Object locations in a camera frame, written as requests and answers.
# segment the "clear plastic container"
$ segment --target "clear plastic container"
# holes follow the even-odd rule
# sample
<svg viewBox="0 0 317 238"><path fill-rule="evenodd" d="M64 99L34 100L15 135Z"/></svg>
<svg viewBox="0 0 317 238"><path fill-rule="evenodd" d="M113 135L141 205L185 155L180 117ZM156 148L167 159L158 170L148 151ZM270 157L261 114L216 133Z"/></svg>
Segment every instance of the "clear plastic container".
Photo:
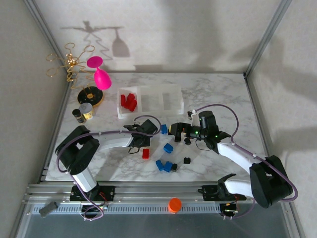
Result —
<svg viewBox="0 0 317 238"><path fill-rule="evenodd" d="M121 106L121 94L133 93L137 107L133 112ZM119 119L135 118L140 115L159 117L184 114L184 100L178 84L145 85L118 89L117 111Z"/></svg>

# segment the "white marble tabletop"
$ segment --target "white marble tabletop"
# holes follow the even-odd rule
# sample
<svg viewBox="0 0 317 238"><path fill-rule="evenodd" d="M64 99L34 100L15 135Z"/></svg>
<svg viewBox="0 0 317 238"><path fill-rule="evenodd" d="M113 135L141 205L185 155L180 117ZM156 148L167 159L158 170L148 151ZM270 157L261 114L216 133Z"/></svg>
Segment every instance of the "white marble tabletop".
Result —
<svg viewBox="0 0 317 238"><path fill-rule="evenodd" d="M260 132L243 75L110 73L110 77L112 78L112 87L104 91L105 99L95 109L95 117L85 123L91 132L114 130L126 124L133 124L132 119L118 119L116 110L118 87L177 83L182 88L184 115L159 118L162 124L169 127L176 122L190 123L187 111L208 104L225 104L236 112L240 121L235 141L250 151L264 156ZM71 91L55 146L79 125L72 115L73 109L79 107L78 92L79 90ZM219 130L229 134L233 133L236 121L228 109L212 107L206 110L213 111ZM89 168L97 181L216 181L230 173L236 173L242 177L248 176L241 167L228 158L213 151L201 151L196 148L194 140L192 142L191 145L187 146L183 141L175 143L172 135L160 134L151 139L148 160L142 159L142 149L139 153L130 155L128 154L129 148L120 147L96 152ZM174 151L171 154L167 154L163 150L166 143L174 146ZM203 142L198 142L198 145L204 148ZM184 157L190 157L191 164L183 164ZM177 172L160 172L155 164L158 159L178 164ZM71 180L69 175L62 174L57 170L55 153L52 155L46 180Z"/></svg>

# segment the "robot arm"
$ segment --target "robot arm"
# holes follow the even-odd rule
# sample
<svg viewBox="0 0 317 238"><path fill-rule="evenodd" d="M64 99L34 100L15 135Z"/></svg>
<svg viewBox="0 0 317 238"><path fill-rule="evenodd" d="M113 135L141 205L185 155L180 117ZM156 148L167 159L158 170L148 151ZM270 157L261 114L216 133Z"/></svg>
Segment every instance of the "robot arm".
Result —
<svg viewBox="0 0 317 238"><path fill-rule="evenodd" d="M254 197L264 208L280 201L292 194L293 189L280 175L265 163L246 154L230 142L230 135L219 131L215 117L211 111L204 111L198 115L200 126L188 123L175 123L169 128L169 133L175 135L175 141L181 141L181 134L196 140L203 140L206 146L241 166L250 174L250 179L238 178L231 174L218 181L218 190L222 191L222 198L230 198L234 194ZM276 156L266 158L273 167L287 176L286 171Z"/></svg>
<svg viewBox="0 0 317 238"><path fill-rule="evenodd" d="M124 128L132 133L99 135L97 139L92 136L86 136L67 147L61 155L60 161L64 164L69 174L75 179L84 192L91 192L98 185L88 168L88 165L97 150L101 151L114 147L140 148L149 146L150 136L133 132L153 134L158 129L150 120L146 120L142 125L125 125ZM85 126L78 126L57 146L55 153L58 155L66 143L89 132L90 131L86 129Z"/></svg>

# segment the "gray wall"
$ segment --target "gray wall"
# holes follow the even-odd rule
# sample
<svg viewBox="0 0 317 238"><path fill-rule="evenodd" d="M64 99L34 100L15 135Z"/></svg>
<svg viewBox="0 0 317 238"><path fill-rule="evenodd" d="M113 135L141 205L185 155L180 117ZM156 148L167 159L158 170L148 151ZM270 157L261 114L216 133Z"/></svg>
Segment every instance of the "gray wall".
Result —
<svg viewBox="0 0 317 238"><path fill-rule="evenodd" d="M26 186L36 182L65 91L48 78L52 52L21 0L0 7L0 237L8 237Z"/></svg>
<svg viewBox="0 0 317 238"><path fill-rule="evenodd" d="M60 48L74 42L76 55L93 44L107 70L242 72L280 0L35 2Z"/></svg>
<svg viewBox="0 0 317 238"><path fill-rule="evenodd" d="M316 0L292 1L250 78L269 150L299 190L295 205L309 238L317 237L316 9Z"/></svg>

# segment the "orange bottle cap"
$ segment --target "orange bottle cap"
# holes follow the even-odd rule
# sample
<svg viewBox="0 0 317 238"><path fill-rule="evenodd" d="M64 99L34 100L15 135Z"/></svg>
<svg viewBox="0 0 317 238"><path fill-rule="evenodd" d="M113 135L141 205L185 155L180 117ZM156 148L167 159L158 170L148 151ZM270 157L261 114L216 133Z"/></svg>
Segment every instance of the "orange bottle cap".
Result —
<svg viewBox="0 0 317 238"><path fill-rule="evenodd" d="M178 198L173 198L170 200L170 202L168 203L168 211L170 213L177 213L180 211L180 209L182 209L182 202L181 200L179 200Z"/></svg>

